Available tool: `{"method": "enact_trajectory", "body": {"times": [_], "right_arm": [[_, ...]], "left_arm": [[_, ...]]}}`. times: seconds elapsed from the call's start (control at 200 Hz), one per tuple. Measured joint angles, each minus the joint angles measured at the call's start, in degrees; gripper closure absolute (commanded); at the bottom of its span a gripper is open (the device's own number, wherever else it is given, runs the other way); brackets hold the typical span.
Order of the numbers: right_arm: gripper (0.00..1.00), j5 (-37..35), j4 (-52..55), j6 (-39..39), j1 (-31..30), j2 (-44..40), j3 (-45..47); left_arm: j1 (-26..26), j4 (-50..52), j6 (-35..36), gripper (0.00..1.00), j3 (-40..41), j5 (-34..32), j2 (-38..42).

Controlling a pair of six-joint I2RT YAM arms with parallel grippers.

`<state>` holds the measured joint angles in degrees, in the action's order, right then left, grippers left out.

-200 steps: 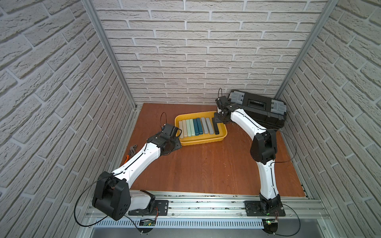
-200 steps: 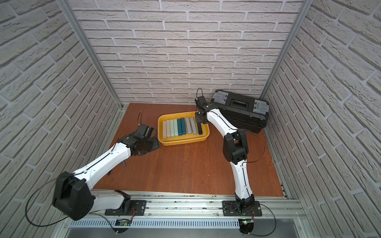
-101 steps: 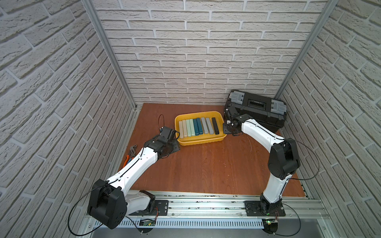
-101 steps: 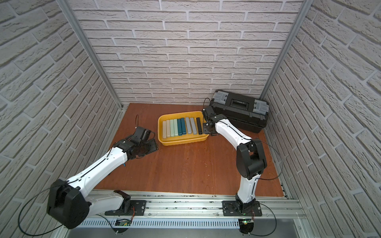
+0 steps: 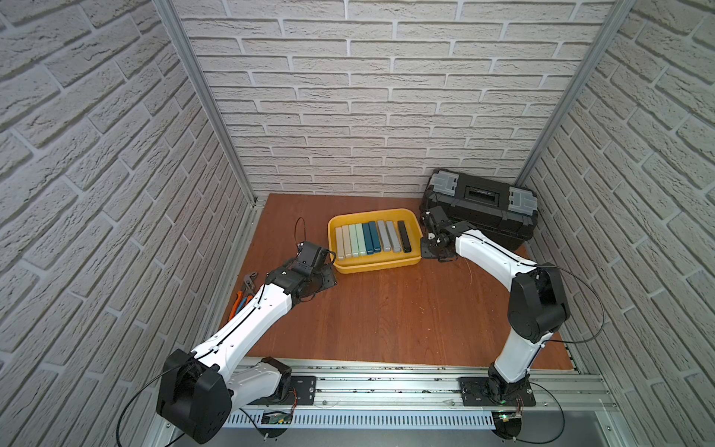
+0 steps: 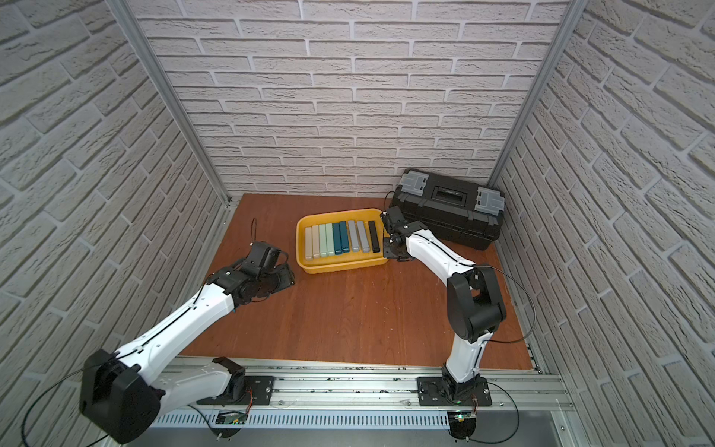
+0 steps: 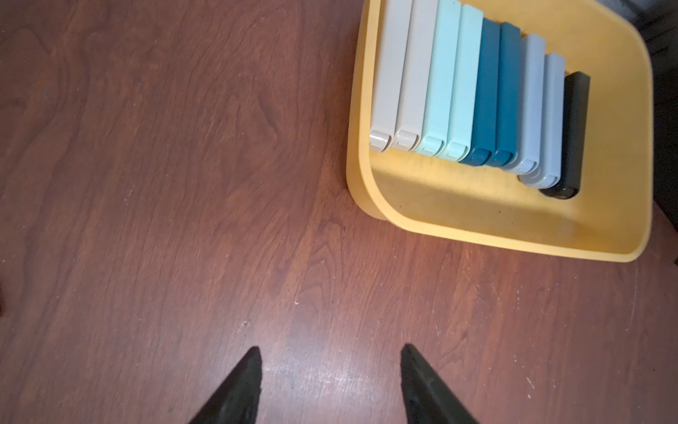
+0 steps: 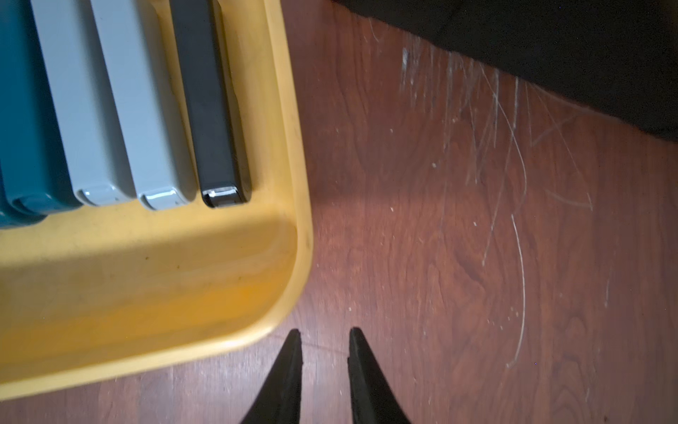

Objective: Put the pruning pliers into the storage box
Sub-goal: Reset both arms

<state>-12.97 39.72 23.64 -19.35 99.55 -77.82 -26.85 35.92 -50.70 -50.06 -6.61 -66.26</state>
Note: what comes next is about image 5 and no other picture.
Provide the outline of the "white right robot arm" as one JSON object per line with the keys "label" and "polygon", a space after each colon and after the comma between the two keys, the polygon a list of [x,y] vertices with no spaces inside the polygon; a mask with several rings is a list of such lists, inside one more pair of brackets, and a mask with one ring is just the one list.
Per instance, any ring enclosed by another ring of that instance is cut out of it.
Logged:
{"label": "white right robot arm", "polygon": [[421,212],[426,236],[421,249],[430,259],[456,257],[476,264],[509,292],[510,332],[490,365],[487,393],[505,402],[526,389],[531,367],[543,347],[571,316],[562,275],[552,264],[536,264],[502,247],[466,221],[450,220],[440,206]]}

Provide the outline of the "light grey bar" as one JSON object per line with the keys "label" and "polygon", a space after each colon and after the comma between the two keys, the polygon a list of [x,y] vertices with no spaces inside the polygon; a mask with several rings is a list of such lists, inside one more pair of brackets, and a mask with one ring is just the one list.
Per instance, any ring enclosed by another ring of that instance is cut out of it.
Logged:
{"label": "light grey bar", "polygon": [[379,232],[379,236],[381,238],[381,247],[382,250],[385,253],[388,253],[389,251],[392,251],[392,244],[389,236],[389,232],[387,231],[387,227],[385,226],[384,221],[378,221],[377,222],[377,228]]}

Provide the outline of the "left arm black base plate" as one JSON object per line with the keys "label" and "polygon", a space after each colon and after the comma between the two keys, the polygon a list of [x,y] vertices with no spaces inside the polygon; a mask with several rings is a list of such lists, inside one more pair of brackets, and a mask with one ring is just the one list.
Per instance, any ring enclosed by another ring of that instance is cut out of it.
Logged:
{"label": "left arm black base plate", "polygon": [[290,379],[281,380],[277,391],[266,398],[254,400],[251,405],[292,406],[313,405],[316,396],[317,378],[312,375],[292,375]]}

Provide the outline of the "dark teal bar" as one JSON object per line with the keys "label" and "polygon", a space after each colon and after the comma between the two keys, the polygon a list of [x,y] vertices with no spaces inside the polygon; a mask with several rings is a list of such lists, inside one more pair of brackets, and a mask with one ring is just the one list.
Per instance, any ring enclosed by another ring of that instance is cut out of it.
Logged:
{"label": "dark teal bar", "polygon": [[363,238],[366,247],[366,253],[368,255],[374,254],[374,244],[372,243],[372,232],[369,223],[362,224]]}

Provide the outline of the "black bar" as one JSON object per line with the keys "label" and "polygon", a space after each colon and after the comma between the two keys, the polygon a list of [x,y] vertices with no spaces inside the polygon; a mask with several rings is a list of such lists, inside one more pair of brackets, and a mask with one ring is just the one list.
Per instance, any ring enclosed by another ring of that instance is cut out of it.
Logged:
{"label": "black bar", "polygon": [[400,244],[402,247],[402,251],[404,251],[404,253],[411,253],[413,251],[413,248],[411,247],[411,242],[410,242],[409,233],[407,230],[406,223],[404,221],[398,221],[397,226],[398,226],[398,235],[400,236]]}

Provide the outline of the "short beige bar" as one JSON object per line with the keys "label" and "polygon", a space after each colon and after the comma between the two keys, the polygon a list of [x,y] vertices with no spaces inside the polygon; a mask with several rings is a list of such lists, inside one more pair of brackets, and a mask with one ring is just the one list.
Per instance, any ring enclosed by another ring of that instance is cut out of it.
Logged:
{"label": "short beige bar", "polygon": [[344,232],[342,227],[335,227],[336,251],[339,261],[346,259],[346,251],[344,250]]}

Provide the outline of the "light mint bar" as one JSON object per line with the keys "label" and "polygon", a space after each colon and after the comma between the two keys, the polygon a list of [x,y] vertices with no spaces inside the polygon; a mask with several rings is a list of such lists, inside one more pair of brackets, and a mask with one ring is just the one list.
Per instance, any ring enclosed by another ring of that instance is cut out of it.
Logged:
{"label": "light mint bar", "polygon": [[357,245],[359,245],[359,256],[367,255],[367,246],[365,242],[364,230],[361,223],[356,224]]}

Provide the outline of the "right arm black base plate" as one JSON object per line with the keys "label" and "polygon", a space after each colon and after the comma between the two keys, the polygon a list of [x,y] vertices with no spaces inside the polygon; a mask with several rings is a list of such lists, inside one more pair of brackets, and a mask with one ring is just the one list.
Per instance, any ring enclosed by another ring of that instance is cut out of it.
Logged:
{"label": "right arm black base plate", "polygon": [[506,383],[498,377],[472,376],[457,379],[465,407],[534,407],[536,398],[527,377]]}

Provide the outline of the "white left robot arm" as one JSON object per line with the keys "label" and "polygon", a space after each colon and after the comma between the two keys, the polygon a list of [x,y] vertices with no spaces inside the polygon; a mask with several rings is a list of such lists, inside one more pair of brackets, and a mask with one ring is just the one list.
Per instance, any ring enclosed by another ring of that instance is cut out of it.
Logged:
{"label": "white left robot arm", "polygon": [[203,444],[231,413],[255,400],[282,400],[292,370],[265,358],[230,382],[252,347],[296,305],[337,284],[333,251],[315,243],[298,244],[295,257],[266,275],[252,300],[222,329],[190,352],[175,350],[165,360],[156,412],[183,434]]}

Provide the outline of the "pale green bar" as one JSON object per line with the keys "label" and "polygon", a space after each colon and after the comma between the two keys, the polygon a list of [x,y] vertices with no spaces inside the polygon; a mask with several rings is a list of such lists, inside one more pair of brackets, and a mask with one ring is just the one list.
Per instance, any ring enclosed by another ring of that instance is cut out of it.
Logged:
{"label": "pale green bar", "polygon": [[348,229],[349,229],[349,236],[350,236],[351,254],[354,258],[357,258],[360,255],[357,227],[355,224],[353,224],[353,225],[350,225],[348,227]]}

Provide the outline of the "long beige bar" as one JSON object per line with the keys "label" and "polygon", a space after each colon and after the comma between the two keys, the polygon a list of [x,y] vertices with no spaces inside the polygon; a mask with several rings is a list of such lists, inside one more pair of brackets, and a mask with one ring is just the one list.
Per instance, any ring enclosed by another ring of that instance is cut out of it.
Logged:
{"label": "long beige bar", "polygon": [[342,234],[343,234],[342,239],[343,239],[343,246],[344,246],[344,258],[350,259],[353,257],[353,253],[352,253],[350,227],[348,225],[342,226]]}

